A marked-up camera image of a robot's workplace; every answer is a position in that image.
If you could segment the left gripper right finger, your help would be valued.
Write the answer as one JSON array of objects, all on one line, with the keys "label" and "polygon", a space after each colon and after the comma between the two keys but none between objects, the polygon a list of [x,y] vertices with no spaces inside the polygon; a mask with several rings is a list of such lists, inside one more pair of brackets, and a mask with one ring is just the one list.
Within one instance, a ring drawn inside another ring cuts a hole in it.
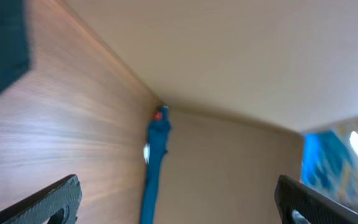
[{"label": "left gripper right finger", "polygon": [[358,213],[286,175],[279,176],[274,199],[282,224],[358,224]]}]

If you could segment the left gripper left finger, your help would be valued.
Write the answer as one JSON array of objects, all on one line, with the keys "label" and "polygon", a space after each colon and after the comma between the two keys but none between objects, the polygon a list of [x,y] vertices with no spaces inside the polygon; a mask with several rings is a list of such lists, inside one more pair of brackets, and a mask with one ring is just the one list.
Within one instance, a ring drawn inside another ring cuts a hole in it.
[{"label": "left gripper left finger", "polygon": [[81,199],[80,181],[71,174],[0,211],[0,224],[75,224]]}]

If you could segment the black garment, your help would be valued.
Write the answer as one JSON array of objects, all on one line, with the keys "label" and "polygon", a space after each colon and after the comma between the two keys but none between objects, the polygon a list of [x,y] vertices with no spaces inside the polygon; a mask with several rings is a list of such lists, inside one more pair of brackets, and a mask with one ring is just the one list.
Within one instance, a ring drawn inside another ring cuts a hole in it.
[{"label": "black garment", "polygon": [[30,70],[25,2],[0,0],[0,94]]}]

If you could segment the white paper sheet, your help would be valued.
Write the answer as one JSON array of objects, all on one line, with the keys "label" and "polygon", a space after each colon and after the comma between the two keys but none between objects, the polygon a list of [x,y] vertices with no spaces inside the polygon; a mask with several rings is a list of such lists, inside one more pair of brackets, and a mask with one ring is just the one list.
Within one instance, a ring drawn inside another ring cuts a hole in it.
[{"label": "white paper sheet", "polygon": [[145,163],[148,164],[149,163],[149,157],[150,157],[150,146],[149,143],[146,143],[143,149],[143,154],[144,154],[144,160]]}]

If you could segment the dark blue garment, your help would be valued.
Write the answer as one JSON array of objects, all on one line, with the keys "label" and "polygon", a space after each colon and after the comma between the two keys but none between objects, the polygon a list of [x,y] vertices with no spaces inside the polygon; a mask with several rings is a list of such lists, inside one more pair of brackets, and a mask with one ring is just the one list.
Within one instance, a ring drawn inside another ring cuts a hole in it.
[{"label": "dark blue garment", "polygon": [[153,224],[157,203],[160,170],[167,153],[167,142],[171,131],[169,108],[166,105],[158,110],[163,113],[163,120],[151,120],[147,128],[147,143],[150,146],[149,163],[145,175],[145,188],[140,213],[140,224]]}]

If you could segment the red item under garment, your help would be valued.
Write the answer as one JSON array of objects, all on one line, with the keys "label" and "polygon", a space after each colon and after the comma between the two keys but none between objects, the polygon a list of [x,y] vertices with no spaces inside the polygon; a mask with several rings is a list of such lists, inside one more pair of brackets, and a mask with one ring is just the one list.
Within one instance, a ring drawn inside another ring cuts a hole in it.
[{"label": "red item under garment", "polygon": [[161,111],[158,111],[154,115],[154,121],[161,121],[163,120],[163,113]]}]

